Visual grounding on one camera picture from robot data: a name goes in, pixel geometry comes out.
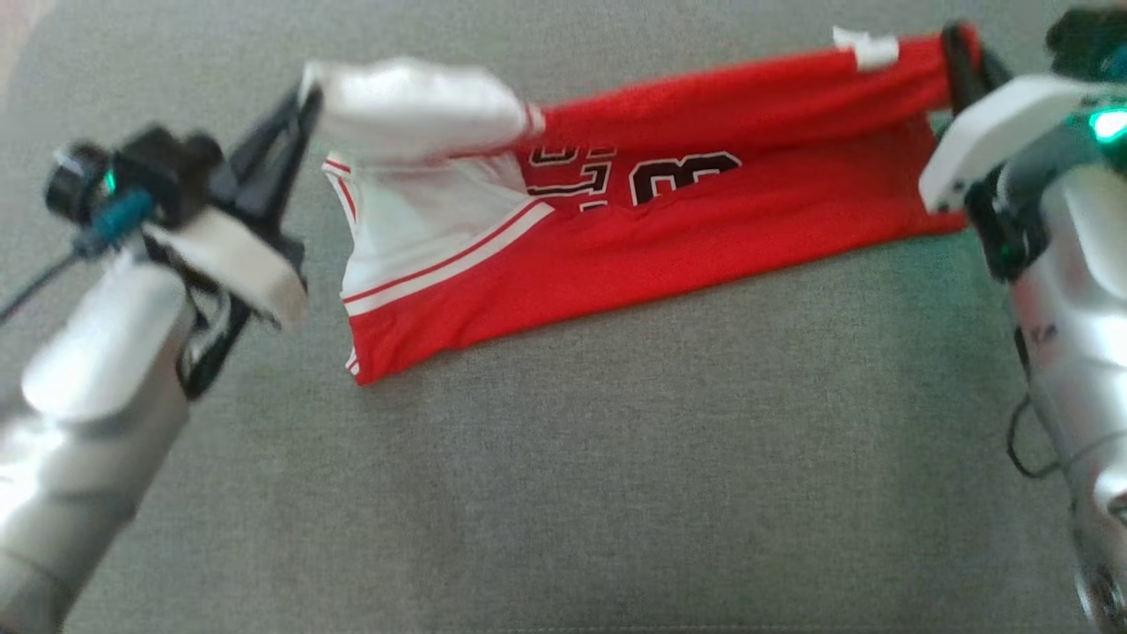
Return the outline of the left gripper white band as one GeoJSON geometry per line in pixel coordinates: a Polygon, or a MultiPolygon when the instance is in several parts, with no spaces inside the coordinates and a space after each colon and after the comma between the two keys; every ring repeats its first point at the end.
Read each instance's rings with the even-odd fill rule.
{"type": "Polygon", "coordinates": [[[307,282],[299,273],[305,249],[278,240],[298,170],[322,111],[323,95],[298,84],[274,105],[214,170],[214,191],[229,191],[229,214],[208,208],[181,227],[144,226],[190,291],[218,297],[213,316],[196,321],[178,373],[189,400],[208,392],[243,329],[254,318],[283,332],[307,324],[307,282]]]}

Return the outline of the red basketball jersey number 23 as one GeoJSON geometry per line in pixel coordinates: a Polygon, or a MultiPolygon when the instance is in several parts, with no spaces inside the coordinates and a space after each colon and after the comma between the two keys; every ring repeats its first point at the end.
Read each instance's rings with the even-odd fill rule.
{"type": "Polygon", "coordinates": [[[347,369],[449,350],[885,242],[960,232],[917,180],[951,102],[941,33],[540,106],[480,66],[307,64],[349,221],[347,369]]]}

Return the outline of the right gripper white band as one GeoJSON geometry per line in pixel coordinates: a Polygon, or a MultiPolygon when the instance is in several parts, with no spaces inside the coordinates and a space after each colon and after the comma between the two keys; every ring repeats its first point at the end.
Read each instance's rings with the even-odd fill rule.
{"type": "Polygon", "coordinates": [[[940,45],[955,117],[919,176],[919,197],[929,214],[962,209],[978,233],[991,276],[1013,282],[1035,255],[1021,229],[999,218],[994,208],[1003,166],[1075,115],[1111,105],[1112,84],[1014,77],[997,52],[979,52],[965,23],[947,23],[940,45]]]}

